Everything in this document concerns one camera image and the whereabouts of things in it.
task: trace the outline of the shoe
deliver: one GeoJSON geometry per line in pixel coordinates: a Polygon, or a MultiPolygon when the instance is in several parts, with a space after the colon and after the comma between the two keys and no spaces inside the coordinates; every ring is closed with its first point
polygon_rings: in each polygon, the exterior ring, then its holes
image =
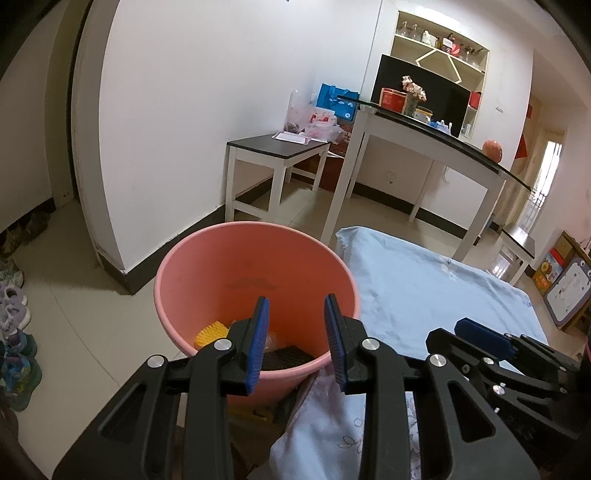
{"type": "Polygon", "coordinates": [[[7,339],[17,332],[24,330],[31,321],[31,312],[22,303],[7,303],[0,300],[0,332],[7,339]]]}
{"type": "Polygon", "coordinates": [[[0,257],[0,281],[8,280],[12,285],[22,288],[24,275],[12,258],[0,257]]]}
{"type": "Polygon", "coordinates": [[[5,350],[7,355],[24,355],[27,358],[35,358],[37,354],[37,342],[33,335],[29,335],[19,329],[6,339],[5,350]]]}
{"type": "Polygon", "coordinates": [[[0,301],[6,303],[22,303],[27,305],[28,299],[25,293],[8,280],[0,281],[0,301]]]}
{"type": "Polygon", "coordinates": [[[23,411],[31,401],[31,395],[41,382],[43,374],[35,359],[24,355],[7,356],[2,366],[4,399],[14,411],[23,411]]]}

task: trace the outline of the wall socket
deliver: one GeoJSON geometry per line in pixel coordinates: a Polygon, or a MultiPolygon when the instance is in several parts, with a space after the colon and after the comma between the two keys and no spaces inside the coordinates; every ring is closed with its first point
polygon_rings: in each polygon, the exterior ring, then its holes
{"type": "Polygon", "coordinates": [[[388,170],[386,172],[386,180],[390,185],[393,184],[396,181],[396,174],[393,171],[388,170]]]}

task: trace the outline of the floor tile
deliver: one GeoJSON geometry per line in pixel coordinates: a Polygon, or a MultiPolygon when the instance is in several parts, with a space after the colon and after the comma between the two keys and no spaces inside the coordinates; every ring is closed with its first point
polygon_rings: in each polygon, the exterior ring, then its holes
{"type": "Polygon", "coordinates": [[[326,190],[319,189],[314,197],[304,205],[300,213],[296,215],[292,224],[300,225],[313,231],[322,231],[331,201],[332,194],[326,190]]]}
{"type": "MultiPolygon", "coordinates": [[[[297,180],[285,184],[279,223],[320,238],[332,194],[297,180]]],[[[268,195],[254,204],[267,208],[268,195]]],[[[237,220],[255,219],[236,213],[237,220]]],[[[362,225],[450,257],[460,239],[420,220],[353,195],[343,203],[336,230],[362,225]]],[[[486,231],[466,263],[487,268],[495,255],[494,232],[486,231]]],[[[334,249],[333,235],[329,247],[334,249]]],[[[169,340],[155,311],[153,281],[130,296],[98,265],[80,205],[56,211],[48,229],[14,255],[25,271],[32,321],[27,332],[39,345],[44,379],[30,406],[18,415],[21,444],[47,476],[117,388],[151,355],[184,358],[169,340]]],[[[553,325],[529,278],[517,286],[530,297],[551,346],[569,355],[584,336],[553,325]]]]}
{"type": "MultiPolygon", "coordinates": [[[[110,339],[96,350],[96,357],[117,382],[123,384],[151,355],[173,359],[178,347],[166,335],[154,306],[154,280],[116,312],[119,323],[110,339]]],[[[103,308],[105,314],[110,308],[103,308]]]]}
{"type": "Polygon", "coordinates": [[[37,361],[43,379],[27,409],[18,414],[20,443],[51,478],[54,468],[119,385],[96,361],[53,297],[49,285],[29,272],[25,284],[37,361]]]}
{"type": "MultiPolygon", "coordinates": [[[[267,192],[252,202],[252,205],[268,210],[270,197],[271,192],[267,192]]],[[[276,223],[289,225],[313,197],[312,185],[295,179],[290,183],[284,183],[276,223]]]]}

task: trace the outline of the light blue bedsheet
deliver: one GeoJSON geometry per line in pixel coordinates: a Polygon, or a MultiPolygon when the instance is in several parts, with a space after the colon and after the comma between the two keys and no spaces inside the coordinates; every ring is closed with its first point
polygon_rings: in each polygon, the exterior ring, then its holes
{"type": "MultiPolygon", "coordinates": [[[[399,354],[425,358],[429,332],[471,318],[501,333],[546,343],[528,296],[482,270],[385,233],[351,227],[337,233],[339,255],[353,272],[369,336],[399,354]]],[[[413,478],[420,478],[414,404],[407,396],[413,478]]],[[[269,461],[249,480],[356,480],[365,396],[345,396],[332,367],[319,372],[269,461]]]]}

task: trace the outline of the glass bottle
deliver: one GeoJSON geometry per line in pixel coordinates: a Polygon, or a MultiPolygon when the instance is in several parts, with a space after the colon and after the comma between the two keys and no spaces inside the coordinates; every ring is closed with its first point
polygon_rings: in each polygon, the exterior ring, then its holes
{"type": "Polygon", "coordinates": [[[421,41],[422,35],[418,32],[418,25],[417,24],[413,25],[413,29],[410,33],[410,37],[413,40],[421,41]]]}
{"type": "Polygon", "coordinates": [[[400,27],[396,33],[398,35],[402,35],[403,37],[407,37],[408,36],[407,23],[406,22],[402,22],[402,27],[400,27]]]}

